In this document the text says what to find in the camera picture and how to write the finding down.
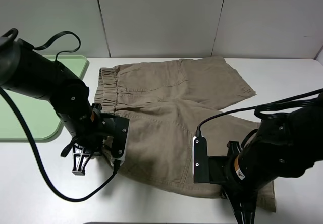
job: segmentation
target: table surface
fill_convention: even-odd
[[[169,58],[89,58],[84,82],[94,101],[98,71],[118,64],[171,60]],[[322,88],[323,66],[311,59],[226,59],[257,96],[226,110],[257,105]],[[251,111],[235,114],[258,121]],[[38,143],[45,169],[53,184],[69,197],[87,195],[105,181],[112,170],[103,159],[87,166],[86,176],[71,173],[71,154],[61,158],[70,142],[63,129],[59,136]],[[70,203],[57,197],[40,175],[28,143],[0,143],[0,223],[236,223],[227,200],[182,196],[117,175],[89,200]],[[275,180],[277,213],[257,209],[255,223],[322,223],[323,163],[297,179]]]

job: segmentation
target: power cord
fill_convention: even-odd
[[[38,168],[39,168],[39,171],[42,175],[42,177],[44,178],[46,184],[48,185],[48,187],[60,198],[64,199],[64,200],[67,200],[67,201],[70,201],[70,202],[82,202],[82,201],[85,201],[87,199],[89,199],[90,197],[92,197],[93,195],[95,195],[98,191],[100,191],[104,186],[106,186],[113,178],[114,176],[117,174],[117,171],[120,167],[120,164],[121,162],[119,160],[115,160],[114,161],[114,170],[113,170],[113,173],[112,175],[101,185],[99,186],[96,190],[94,190],[92,193],[90,193],[89,195],[83,197],[83,198],[79,198],[79,199],[74,199],[74,198],[70,198],[70,197],[67,197],[65,195],[63,195],[61,192],[59,192],[55,186],[52,184],[52,182],[50,181],[47,173],[46,173],[46,170],[44,168],[44,165],[42,164],[42,161],[41,161],[41,158],[40,158],[40,155],[39,155],[39,151],[37,149],[37,145],[36,145],[36,142],[28,128],[28,125],[26,124],[25,122],[25,119],[23,118],[23,116],[21,115],[20,111],[18,110],[17,106],[15,105],[15,103],[12,101],[12,99],[8,96],[8,94],[2,89],[0,88],[0,95],[3,97],[3,99],[7,102],[7,104],[10,106],[10,108],[12,109],[12,111],[14,112],[14,114],[16,115],[20,125],[22,126],[26,136],[27,136],[27,139],[29,141],[29,144],[31,146],[31,149],[34,153],[34,156],[35,156],[35,159],[36,159],[36,162],[37,162],[37,165],[38,165]]]
[[[39,46],[39,47],[34,47],[33,50],[35,51],[43,51],[47,48],[49,48],[57,39],[59,39],[60,37],[62,36],[65,36],[65,35],[73,35],[79,42],[79,45],[76,49],[74,50],[68,50],[68,51],[60,51],[59,53],[56,54],[56,57],[55,57],[55,61],[57,61],[57,58],[58,56],[63,53],[63,52],[68,52],[68,53],[73,53],[73,52],[76,52],[78,51],[80,48],[81,48],[81,39],[78,37],[78,35],[76,35],[74,32],[71,32],[71,31],[62,31],[60,33],[57,33],[56,35],[52,36],[43,46]]]
[[[286,114],[286,113],[264,114],[264,113],[261,113],[261,111],[276,111],[276,110],[283,110],[283,109],[288,109],[288,108],[313,106],[313,105],[316,105],[316,98],[308,99],[308,100],[299,100],[299,101],[294,101],[294,100],[302,99],[302,98],[313,96],[313,95],[320,94],[320,93],[323,93],[323,89],[318,89],[318,90],[311,91],[311,92],[308,92],[305,94],[300,94],[300,95],[296,95],[293,97],[281,99],[281,100],[274,101],[274,102],[268,103],[268,104],[261,104],[261,105],[256,105],[256,106],[252,106],[252,107],[248,107],[248,108],[234,109],[234,110],[230,110],[227,112],[217,114],[215,116],[205,119],[200,124],[198,124],[196,132],[195,132],[195,136],[196,137],[201,136],[202,135],[202,132],[201,132],[202,125],[210,120],[215,119],[215,118],[222,117],[222,116],[236,113],[236,112],[254,109],[255,116],[257,116],[261,119],[264,119],[264,120],[273,119],[273,118],[277,118],[277,117],[281,116],[281,114]]]
[[[3,50],[7,46],[10,46],[13,43],[13,41],[16,39],[17,35],[18,35],[18,30],[16,28],[12,28],[11,30],[7,31],[4,35],[2,35],[1,37],[6,37],[7,40],[0,46],[0,50]]]
[[[247,144],[247,142],[248,142],[248,140],[254,135],[254,134],[256,134],[258,132],[258,129],[253,129],[251,132],[249,132],[248,133],[248,135],[243,139],[243,141],[242,141],[242,143],[241,143],[241,148],[243,149],[245,146],[246,146],[246,144]]]

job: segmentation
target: white wall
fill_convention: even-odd
[[[82,41],[75,54],[109,56],[97,0],[0,0],[0,35],[13,27],[19,30],[19,38],[34,46],[43,45],[58,32],[70,30]],[[43,54],[56,54],[77,45],[76,39],[67,35]]]
[[[100,0],[111,56],[211,56],[222,1]]]
[[[323,0],[224,0],[213,55],[314,58],[323,45]]]

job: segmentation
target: green tray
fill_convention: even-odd
[[[54,61],[54,56],[46,56]],[[59,56],[60,62],[74,74],[83,78],[88,60],[84,56]],[[35,140],[46,140],[60,129],[60,120],[50,103],[14,92],[6,91],[24,117]],[[0,97],[0,140],[26,140],[15,114]]]

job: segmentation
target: beige pants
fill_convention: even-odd
[[[219,185],[193,183],[192,138],[202,120],[254,95],[222,57],[209,57],[101,68],[95,102],[130,119],[121,174],[166,191],[217,198]],[[257,127],[230,115],[206,123],[208,155],[226,155],[229,140],[241,142]],[[258,205],[276,210],[273,183],[259,192]]]

